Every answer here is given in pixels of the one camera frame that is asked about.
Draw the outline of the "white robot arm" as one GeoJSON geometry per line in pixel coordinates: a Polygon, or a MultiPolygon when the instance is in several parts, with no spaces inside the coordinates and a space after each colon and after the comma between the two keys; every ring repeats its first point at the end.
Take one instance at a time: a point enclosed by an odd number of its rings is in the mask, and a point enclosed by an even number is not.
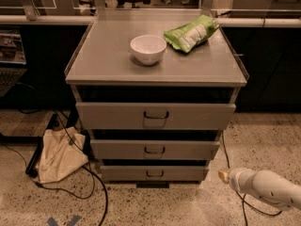
{"type": "Polygon", "coordinates": [[[250,195],[279,210],[301,210],[301,186],[270,170],[220,169],[218,176],[233,190],[250,195]]]}

